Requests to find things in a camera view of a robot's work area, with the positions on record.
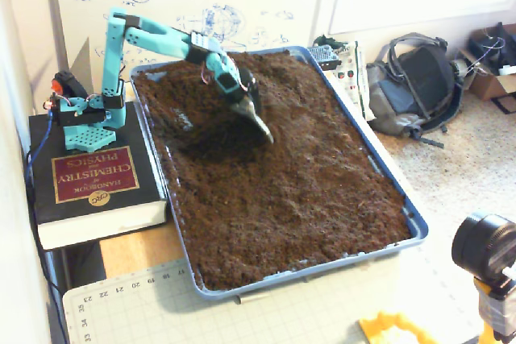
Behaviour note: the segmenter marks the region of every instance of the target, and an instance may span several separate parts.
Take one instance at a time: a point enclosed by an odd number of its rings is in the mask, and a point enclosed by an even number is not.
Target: backpack
[[[396,45],[412,41],[417,46],[396,55]],[[446,59],[447,42],[410,33],[393,39],[377,60],[367,65],[369,107],[376,119],[369,122],[375,131],[444,147],[424,139],[423,134],[441,128],[454,118],[462,99],[461,79]],[[383,62],[385,50],[387,62]]]

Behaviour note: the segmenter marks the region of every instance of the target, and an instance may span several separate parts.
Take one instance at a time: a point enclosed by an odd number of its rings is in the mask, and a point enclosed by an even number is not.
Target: soil
[[[274,144],[196,65],[135,79],[198,284],[237,288],[410,238],[402,195],[315,69],[287,53],[231,56],[257,79]]]

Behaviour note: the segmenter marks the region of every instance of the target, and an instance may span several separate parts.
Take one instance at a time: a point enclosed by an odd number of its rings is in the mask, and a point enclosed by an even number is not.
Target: tray
[[[411,196],[413,194],[411,193],[410,187],[407,185],[405,178],[399,170],[397,170],[396,166],[394,165],[392,159],[390,159],[389,154],[386,152],[386,150],[381,145],[380,141],[376,137],[376,135],[371,131],[368,124],[364,119],[359,116],[358,114],[355,114],[353,111],[354,107],[351,101],[348,100],[347,95],[344,91],[339,91],[336,88],[334,88],[330,82],[326,79],[326,77],[323,74],[323,71],[318,66],[317,62],[315,61],[314,57],[310,54],[310,52],[306,48],[302,48],[299,46],[292,46],[287,48],[274,48],[269,50],[262,50],[257,52],[249,52],[250,54],[268,54],[268,53],[274,53],[274,52],[283,52],[285,50],[288,50],[290,52],[290,55],[295,56],[296,59],[305,62],[307,64],[312,65],[318,73],[321,75],[323,80],[325,81],[328,88],[330,88],[334,94],[335,98],[339,101],[340,106],[343,109],[344,114],[352,121],[354,127],[360,132],[362,135],[362,138],[368,147],[368,150],[370,152],[369,160],[371,161],[373,167],[384,176],[387,176],[390,178],[396,190],[401,193],[405,198],[405,206],[403,208],[403,213],[406,217],[407,226],[409,227],[410,233],[412,235],[412,238],[407,239],[405,241],[396,242],[391,245],[388,245],[387,247],[384,247],[383,249],[379,251],[372,251],[370,253],[358,253],[355,255],[344,255],[343,258],[337,259],[335,261],[331,261],[328,263],[321,263],[319,265],[313,266],[313,267],[307,267],[302,270],[298,271],[283,271],[282,273],[273,274],[271,276],[264,277],[261,281],[255,282],[253,284],[245,285],[240,288],[233,288],[228,290],[209,290],[207,288],[199,288],[197,283],[194,279],[194,272],[192,271],[192,266],[189,261],[188,251],[185,248],[185,243],[182,238],[181,234],[181,228],[179,227],[179,223],[177,220],[176,212],[174,210],[174,207],[171,203],[171,209],[173,213],[173,219],[176,224],[176,228],[178,230],[179,238],[181,240],[181,246],[183,249],[183,253],[185,254],[186,261],[189,266],[189,275],[191,277],[192,283],[203,298],[211,299],[211,300],[220,300],[223,298],[227,298],[230,296],[241,296],[242,294],[246,292],[255,291],[259,288],[265,288],[270,287],[276,284],[283,283],[285,281],[295,280],[299,279],[301,277],[306,276],[312,276],[316,273],[321,273],[324,271],[330,271],[332,269],[335,269],[337,267],[344,267],[347,265],[351,265],[353,263],[358,263],[360,261],[364,261],[366,259],[374,259],[378,258],[384,255],[389,255],[395,252],[398,252],[402,249],[406,249],[407,247],[414,247],[418,244],[422,243],[423,239],[427,237],[428,235],[428,225],[425,222],[425,220],[422,218],[421,214],[419,213],[418,209],[416,208],[416,205],[414,204],[414,200]],[[134,67],[131,71],[131,84],[133,86],[133,90],[135,91],[135,97],[137,103],[135,106],[137,107],[138,117],[140,120],[140,125],[143,128],[144,136],[147,137],[148,145],[152,147],[155,162],[156,165],[160,166],[159,157],[157,156],[156,148],[154,146],[154,142],[152,140],[151,131],[149,130],[148,120],[146,117],[146,114],[144,113],[145,110],[148,110],[146,106],[142,106],[141,101],[139,99],[138,93],[136,91],[136,87],[133,82],[133,77],[138,75],[139,73],[145,73],[150,69],[159,68],[160,66],[163,66],[165,64],[145,64],[141,66]],[[161,77],[163,73],[153,73],[149,74],[149,78],[154,79],[157,81],[159,77]],[[164,175],[161,170],[161,167],[158,168],[160,170],[160,176],[161,179],[164,181]]]

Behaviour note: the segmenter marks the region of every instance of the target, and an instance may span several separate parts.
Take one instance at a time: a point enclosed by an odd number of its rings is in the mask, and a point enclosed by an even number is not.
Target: teal robotic arm
[[[116,140],[115,132],[105,127],[117,129],[125,124],[125,89],[119,78],[124,41],[206,66],[231,109],[255,122],[273,143],[270,130],[256,112],[260,108],[256,80],[247,69],[236,68],[217,40],[196,32],[186,34],[114,8],[108,18],[102,95],[89,98],[76,94],[59,101],[58,114],[64,127],[66,149],[96,151]]]

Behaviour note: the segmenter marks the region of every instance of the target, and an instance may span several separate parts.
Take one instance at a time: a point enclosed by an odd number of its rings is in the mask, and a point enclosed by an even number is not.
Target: wire
[[[68,106],[72,106],[72,102],[70,102],[70,100],[68,98],[66,98],[65,96],[61,96],[60,94],[57,94],[57,93],[56,93],[56,96],[63,98],[68,103]]]
[[[50,296],[51,296],[53,304],[54,304],[54,306],[56,308],[57,320],[59,322],[59,327],[60,327],[61,334],[63,335],[64,343],[67,343],[68,339],[67,339],[65,328],[63,326],[63,321],[62,321],[62,318],[61,318],[61,315],[60,315],[59,305],[57,303],[56,295],[54,294],[54,291],[52,290],[52,288],[57,290],[57,292],[59,293],[60,297],[63,296],[63,292],[59,289],[59,287],[56,284],[54,284],[52,282],[52,280],[50,279],[50,275],[48,273],[48,266],[47,266],[47,263],[45,261],[44,249],[43,249],[43,246],[41,245],[40,234],[38,232],[38,224],[37,224],[36,217],[35,217],[35,194],[34,194],[34,187],[32,186],[31,180],[30,180],[31,170],[32,170],[32,165],[34,163],[34,160],[38,156],[38,154],[40,153],[40,151],[43,148],[44,144],[47,142],[48,136],[50,135],[50,130],[51,129],[52,129],[52,111],[49,110],[48,111],[48,127],[47,127],[47,130],[46,130],[43,138],[41,139],[39,145],[35,148],[34,153],[32,153],[32,149],[31,149],[31,150],[29,150],[29,152],[25,156],[25,160],[27,162],[27,170],[25,171],[25,191],[26,191],[26,195],[27,195],[27,203],[29,204],[29,206],[28,206],[28,208],[29,208],[29,215],[30,215],[29,216],[29,222],[31,224],[32,236],[34,237],[34,242],[35,242],[36,250],[38,252],[38,257],[40,258],[41,271],[43,272],[43,276],[46,279],[46,281],[48,283],[48,286],[50,288]]]
[[[34,152],[34,155],[31,156],[31,161],[29,161],[28,164],[27,164],[27,170],[25,171],[25,181],[27,181],[29,179],[29,176],[31,174],[32,164],[34,163],[35,158],[38,157],[38,154],[40,153],[41,148],[43,148],[43,145],[47,141],[48,135],[50,134],[50,130],[51,129],[52,129],[52,111],[49,110],[48,111],[48,127],[47,127],[47,131],[45,132],[45,135],[43,136],[43,139],[41,140],[40,145],[36,148],[36,150]]]
[[[93,93],[86,97],[86,101],[89,101],[92,97],[102,96],[100,93]]]
[[[206,63],[202,62],[202,66],[201,66],[201,79],[202,79],[202,82],[204,82],[205,84],[209,84],[211,82],[211,76],[210,74],[208,74],[208,79],[206,79],[204,77],[204,69],[206,68]]]
[[[501,50],[501,49],[503,49],[505,47],[505,45],[506,45],[506,41],[503,38],[500,38],[500,37],[497,38],[497,42],[493,46],[484,46],[484,45],[482,45],[484,48],[487,48],[488,51],[485,52],[484,55],[481,56],[478,60],[476,60],[475,62],[473,62],[472,64],[469,65],[468,73],[469,73],[470,70],[475,68],[476,64],[478,64],[481,60],[483,60],[485,58],[485,56],[487,56],[491,50]]]

